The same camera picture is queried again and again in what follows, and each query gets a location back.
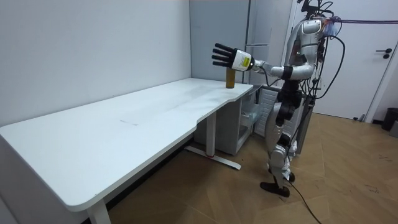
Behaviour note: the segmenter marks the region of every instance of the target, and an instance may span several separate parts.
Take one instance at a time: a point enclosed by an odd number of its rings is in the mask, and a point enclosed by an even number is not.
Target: brown bottle
[[[226,88],[234,88],[235,87],[235,70],[226,68]]]

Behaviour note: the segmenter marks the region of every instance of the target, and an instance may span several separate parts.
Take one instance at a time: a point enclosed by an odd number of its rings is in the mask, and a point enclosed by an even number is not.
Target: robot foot
[[[296,180],[296,176],[294,175],[293,172],[291,172],[291,173],[289,174],[289,182],[294,183],[295,180]]]
[[[266,190],[270,193],[280,195],[282,197],[289,197],[290,196],[290,190],[287,187],[279,188],[279,186],[276,183],[265,183],[261,182],[260,187],[263,190]]]
[[[293,183],[296,180],[296,176],[294,175],[294,173],[290,173],[289,174],[289,182]]]

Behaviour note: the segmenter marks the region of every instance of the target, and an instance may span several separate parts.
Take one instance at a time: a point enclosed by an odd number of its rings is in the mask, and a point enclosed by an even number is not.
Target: desk surface
[[[188,78],[10,124],[0,135],[73,211],[89,208],[252,85]]]

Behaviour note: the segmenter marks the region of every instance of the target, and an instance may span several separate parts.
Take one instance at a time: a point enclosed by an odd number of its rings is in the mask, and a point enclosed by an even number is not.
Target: yellow label
[[[245,59],[243,60],[243,66],[244,66],[244,67],[248,67],[248,66],[249,66],[249,63],[250,63],[250,58],[245,58]]]

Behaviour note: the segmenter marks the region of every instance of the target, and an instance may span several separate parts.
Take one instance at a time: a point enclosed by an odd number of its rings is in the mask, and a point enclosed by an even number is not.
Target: black fingers
[[[228,57],[221,57],[221,56],[217,56],[217,55],[212,55],[211,58],[220,60],[222,62],[230,62],[231,61],[231,59],[229,59]]]
[[[230,63],[227,62],[213,62],[213,65],[222,66],[222,67],[231,67]]]
[[[223,50],[213,49],[213,53],[220,54],[222,56],[232,57],[232,53],[225,52]]]
[[[219,44],[219,43],[216,43],[216,47],[218,47],[219,49],[226,50],[226,51],[231,52],[231,53],[234,52],[233,48],[227,47],[227,46]]]

